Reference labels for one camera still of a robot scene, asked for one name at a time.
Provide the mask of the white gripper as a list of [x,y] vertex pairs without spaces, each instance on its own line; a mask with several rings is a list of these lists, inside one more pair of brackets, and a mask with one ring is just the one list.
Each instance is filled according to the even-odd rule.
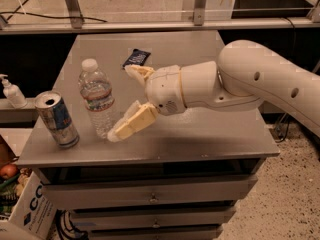
[[142,87],[146,84],[145,94],[150,103],[141,104],[138,100],[133,102],[108,132],[109,141],[119,142],[145,129],[156,121],[158,112],[169,116],[186,110],[181,94],[179,66],[163,67],[155,71],[148,66],[126,65],[125,71]]

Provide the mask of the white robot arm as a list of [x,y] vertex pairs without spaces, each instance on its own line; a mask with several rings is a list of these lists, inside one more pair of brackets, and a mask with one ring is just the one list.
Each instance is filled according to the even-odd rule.
[[126,73],[144,88],[147,102],[134,102],[108,132],[122,141],[156,121],[188,108],[215,111],[254,109],[264,101],[280,108],[320,136],[320,76],[253,41],[227,44],[215,61],[157,70],[127,65]]

